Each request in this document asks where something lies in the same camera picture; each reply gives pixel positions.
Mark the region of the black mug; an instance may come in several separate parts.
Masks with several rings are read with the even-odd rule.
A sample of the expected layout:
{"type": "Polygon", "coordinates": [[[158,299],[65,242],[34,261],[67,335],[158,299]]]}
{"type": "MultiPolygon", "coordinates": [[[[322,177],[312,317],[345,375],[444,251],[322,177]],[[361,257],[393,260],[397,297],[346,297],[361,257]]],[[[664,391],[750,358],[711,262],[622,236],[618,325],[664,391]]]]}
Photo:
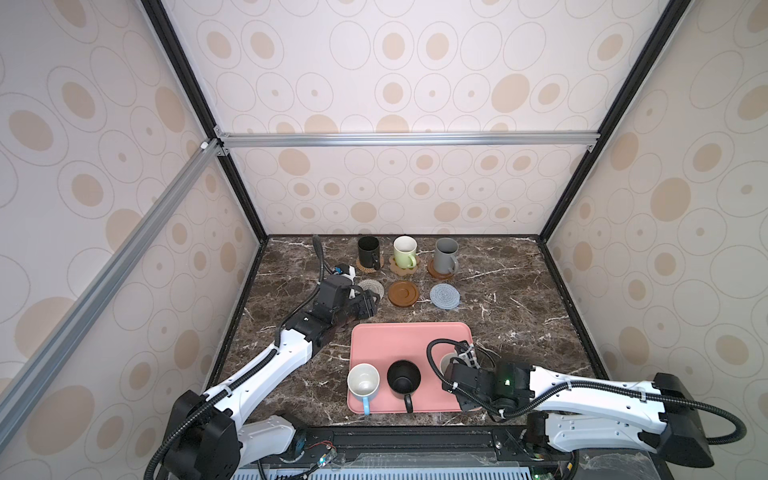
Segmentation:
{"type": "Polygon", "coordinates": [[[421,372],[418,366],[408,360],[395,361],[388,368],[387,382],[390,389],[403,399],[406,412],[413,413],[412,395],[421,384],[421,372]]]}
{"type": "Polygon", "coordinates": [[[375,259],[381,259],[380,241],[374,236],[360,237],[357,243],[358,258],[369,264],[375,259]]]}

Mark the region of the horizontal aluminium rail back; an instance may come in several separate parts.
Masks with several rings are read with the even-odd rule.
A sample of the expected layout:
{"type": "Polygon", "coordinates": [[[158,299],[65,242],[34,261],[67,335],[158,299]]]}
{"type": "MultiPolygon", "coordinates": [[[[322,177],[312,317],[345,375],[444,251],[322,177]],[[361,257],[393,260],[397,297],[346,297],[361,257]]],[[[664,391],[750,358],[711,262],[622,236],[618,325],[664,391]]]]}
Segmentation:
{"type": "Polygon", "coordinates": [[[223,133],[219,142],[233,148],[433,147],[595,145],[597,131],[408,132],[408,133],[223,133]]]}

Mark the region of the cork paw print coaster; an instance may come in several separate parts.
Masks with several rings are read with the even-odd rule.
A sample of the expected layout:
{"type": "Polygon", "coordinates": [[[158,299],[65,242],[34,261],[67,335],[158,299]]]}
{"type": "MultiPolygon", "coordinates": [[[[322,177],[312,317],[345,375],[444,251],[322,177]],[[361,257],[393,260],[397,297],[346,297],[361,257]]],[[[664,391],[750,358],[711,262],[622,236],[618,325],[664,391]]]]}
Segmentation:
{"type": "Polygon", "coordinates": [[[416,265],[412,268],[401,268],[394,256],[389,257],[389,270],[398,277],[408,277],[414,275],[419,271],[420,263],[416,262],[416,265]]]}

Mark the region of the pink mug white inside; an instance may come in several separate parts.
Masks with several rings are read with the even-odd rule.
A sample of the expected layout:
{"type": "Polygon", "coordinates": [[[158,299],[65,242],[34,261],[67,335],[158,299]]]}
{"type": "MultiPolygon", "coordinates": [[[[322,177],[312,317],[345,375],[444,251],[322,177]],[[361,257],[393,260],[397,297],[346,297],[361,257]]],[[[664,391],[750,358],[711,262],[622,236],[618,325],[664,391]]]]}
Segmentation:
{"type": "Polygon", "coordinates": [[[464,364],[464,361],[455,352],[444,355],[442,357],[442,359],[440,360],[440,363],[439,363],[439,368],[440,368],[441,373],[445,377],[448,377],[447,371],[448,371],[449,367],[452,364],[455,364],[455,363],[464,364]]]}

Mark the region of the brown wooden round coaster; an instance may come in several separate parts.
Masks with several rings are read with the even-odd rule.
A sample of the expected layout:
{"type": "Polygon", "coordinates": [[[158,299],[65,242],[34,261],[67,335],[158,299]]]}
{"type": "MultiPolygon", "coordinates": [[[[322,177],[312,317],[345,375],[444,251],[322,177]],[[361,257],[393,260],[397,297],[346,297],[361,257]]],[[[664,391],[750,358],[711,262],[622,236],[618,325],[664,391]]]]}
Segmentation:
{"type": "Polygon", "coordinates": [[[438,272],[434,267],[433,260],[431,260],[427,265],[427,272],[429,273],[430,276],[432,276],[434,279],[437,279],[437,280],[447,280],[454,277],[454,273],[452,272],[448,272],[448,273],[438,272]]]}

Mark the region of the pink plastic tray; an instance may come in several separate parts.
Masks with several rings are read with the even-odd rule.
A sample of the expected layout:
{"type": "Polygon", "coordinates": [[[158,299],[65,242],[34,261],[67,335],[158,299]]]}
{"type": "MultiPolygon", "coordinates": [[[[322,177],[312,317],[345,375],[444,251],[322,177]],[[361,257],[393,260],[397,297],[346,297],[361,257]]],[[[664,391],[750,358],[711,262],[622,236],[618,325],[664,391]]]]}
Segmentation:
{"type": "Polygon", "coordinates": [[[394,362],[408,360],[421,374],[421,383],[413,395],[416,413],[458,412],[456,397],[442,389],[442,383],[430,368],[426,348],[429,342],[445,338],[472,341],[470,327],[462,322],[412,322],[359,324],[351,333],[350,366],[370,364],[380,374],[380,385],[370,403],[372,414],[406,412],[404,400],[388,386],[386,374],[394,362]]]}

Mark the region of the grey mug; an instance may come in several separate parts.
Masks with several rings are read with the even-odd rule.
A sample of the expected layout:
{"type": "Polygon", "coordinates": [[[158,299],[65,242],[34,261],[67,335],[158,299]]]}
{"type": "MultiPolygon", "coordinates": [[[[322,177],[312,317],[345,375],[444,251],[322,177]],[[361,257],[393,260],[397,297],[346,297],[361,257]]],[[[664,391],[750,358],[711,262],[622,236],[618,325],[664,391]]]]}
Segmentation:
{"type": "Polygon", "coordinates": [[[454,275],[458,270],[458,242],[452,238],[440,238],[433,255],[433,269],[440,275],[454,275]]]}

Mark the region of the green mug white inside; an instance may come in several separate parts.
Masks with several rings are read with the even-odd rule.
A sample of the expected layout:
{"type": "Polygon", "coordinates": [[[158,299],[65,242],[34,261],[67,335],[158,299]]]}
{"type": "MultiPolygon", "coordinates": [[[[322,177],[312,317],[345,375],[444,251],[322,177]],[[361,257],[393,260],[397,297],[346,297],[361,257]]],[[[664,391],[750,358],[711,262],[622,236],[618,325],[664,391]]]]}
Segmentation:
{"type": "Polygon", "coordinates": [[[395,264],[401,269],[413,269],[417,266],[417,241],[407,235],[399,236],[393,242],[395,264]]]}

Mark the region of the light blue woven coaster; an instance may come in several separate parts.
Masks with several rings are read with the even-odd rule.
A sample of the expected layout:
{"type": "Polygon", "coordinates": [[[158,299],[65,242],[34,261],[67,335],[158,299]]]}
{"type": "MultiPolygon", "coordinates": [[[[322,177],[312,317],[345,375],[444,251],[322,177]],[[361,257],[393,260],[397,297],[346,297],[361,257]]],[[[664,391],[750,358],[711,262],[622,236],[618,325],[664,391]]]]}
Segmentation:
{"type": "Polygon", "coordinates": [[[459,291],[447,283],[433,286],[430,290],[429,298],[431,303],[441,310],[453,310],[461,303],[459,291]]]}

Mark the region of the woven rattan coaster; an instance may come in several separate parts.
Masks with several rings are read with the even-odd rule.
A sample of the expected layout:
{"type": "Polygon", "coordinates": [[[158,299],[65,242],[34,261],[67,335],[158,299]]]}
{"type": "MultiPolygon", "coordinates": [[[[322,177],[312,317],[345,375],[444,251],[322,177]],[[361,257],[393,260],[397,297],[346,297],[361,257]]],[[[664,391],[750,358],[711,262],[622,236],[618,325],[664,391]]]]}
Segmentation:
{"type": "Polygon", "coordinates": [[[382,268],[381,259],[375,259],[369,264],[364,263],[360,258],[356,260],[356,268],[365,274],[374,274],[382,268]]]}

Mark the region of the black corner frame post right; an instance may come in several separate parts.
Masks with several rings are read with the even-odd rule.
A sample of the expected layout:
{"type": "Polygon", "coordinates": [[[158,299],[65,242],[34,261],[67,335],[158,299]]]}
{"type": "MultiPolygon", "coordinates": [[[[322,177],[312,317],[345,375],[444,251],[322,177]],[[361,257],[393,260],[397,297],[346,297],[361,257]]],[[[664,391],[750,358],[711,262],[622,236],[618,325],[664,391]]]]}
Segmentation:
{"type": "Polygon", "coordinates": [[[666,4],[659,20],[650,31],[648,39],[642,45],[626,80],[618,90],[617,96],[608,109],[606,117],[600,124],[597,130],[599,137],[595,145],[586,151],[578,163],[574,174],[539,234],[538,244],[540,246],[545,246],[554,235],[555,230],[563,220],[582,185],[587,180],[599,156],[607,146],[608,141],[635,100],[637,93],[692,4],[693,2],[690,0],[673,0],[666,4]]]}

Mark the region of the black corner frame post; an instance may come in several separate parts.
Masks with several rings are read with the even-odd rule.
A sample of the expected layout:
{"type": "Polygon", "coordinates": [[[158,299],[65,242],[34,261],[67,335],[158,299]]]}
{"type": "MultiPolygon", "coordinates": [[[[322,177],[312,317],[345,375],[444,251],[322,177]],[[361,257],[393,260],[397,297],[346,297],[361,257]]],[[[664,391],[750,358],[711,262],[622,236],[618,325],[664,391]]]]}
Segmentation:
{"type": "Polygon", "coordinates": [[[555,230],[563,220],[582,185],[587,180],[599,156],[607,146],[608,141],[635,100],[637,93],[692,4],[693,2],[690,0],[673,0],[666,4],[659,20],[650,31],[648,39],[642,45],[626,80],[618,90],[617,96],[608,109],[606,117],[600,124],[597,130],[599,137],[595,145],[586,151],[578,163],[574,174],[539,234],[538,244],[540,246],[545,246],[554,235],[555,230]]]}
{"type": "MultiPolygon", "coordinates": [[[[170,16],[165,6],[161,1],[156,0],[141,0],[140,4],[149,19],[152,29],[160,41],[166,57],[172,66],[176,78],[178,79],[206,138],[222,140],[223,137],[216,130],[218,124],[209,107],[208,101],[198,80],[198,76],[193,72],[192,66],[187,58],[179,36],[171,23],[170,16]]],[[[231,154],[220,154],[218,156],[218,161],[252,231],[256,235],[257,240],[260,243],[265,243],[268,240],[269,235],[266,233],[266,230],[256,213],[253,202],[246,190],[243,178],[239,173],[231,154]]]]}

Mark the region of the small brown wooden coaster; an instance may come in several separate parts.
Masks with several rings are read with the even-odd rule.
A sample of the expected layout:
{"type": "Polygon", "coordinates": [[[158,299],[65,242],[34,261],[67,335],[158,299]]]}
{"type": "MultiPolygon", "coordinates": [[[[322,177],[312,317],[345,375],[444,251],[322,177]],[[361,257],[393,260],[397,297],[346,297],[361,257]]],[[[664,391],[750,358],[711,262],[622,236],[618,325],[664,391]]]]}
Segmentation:
{"type": "Polygon", "coordinates": [[[420,292],[416,284],[401,280],[392,283],[387,291],[389,301],[396,307],[407,308],[419,300],[420,292]]]}

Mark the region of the white grey round coaster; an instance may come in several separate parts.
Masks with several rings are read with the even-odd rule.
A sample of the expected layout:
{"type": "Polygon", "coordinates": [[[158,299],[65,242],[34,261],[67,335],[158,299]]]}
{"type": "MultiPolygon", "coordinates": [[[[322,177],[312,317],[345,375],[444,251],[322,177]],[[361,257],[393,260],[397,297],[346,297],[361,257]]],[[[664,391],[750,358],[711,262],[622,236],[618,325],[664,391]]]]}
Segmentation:
{"type": "Polygon", "coordinates": [[[361,280],[358,285],[365,291],[370,291],[379,296],[379,299],[383,299],[385,295],[383,285],[374,279],[361,280]]]}

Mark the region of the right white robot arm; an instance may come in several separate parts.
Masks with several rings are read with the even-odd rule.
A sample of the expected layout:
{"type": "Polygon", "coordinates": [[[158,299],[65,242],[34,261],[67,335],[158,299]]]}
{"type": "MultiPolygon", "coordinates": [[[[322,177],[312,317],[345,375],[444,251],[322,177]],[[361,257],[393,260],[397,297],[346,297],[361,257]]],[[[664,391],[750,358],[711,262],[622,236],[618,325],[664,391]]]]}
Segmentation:
{"type": "Polygon", "coordinates": [[[733,444],[745,423],[696,401],[681,380],[658,373],[650,381],[590,380],[520,363],[495,370],[453,360],[437,370],[461,408],[481,408],[499,422],[524,418],[520,441],[540,453],[633,449],[689,468],[711,468],[711,449],[733,444]]]}

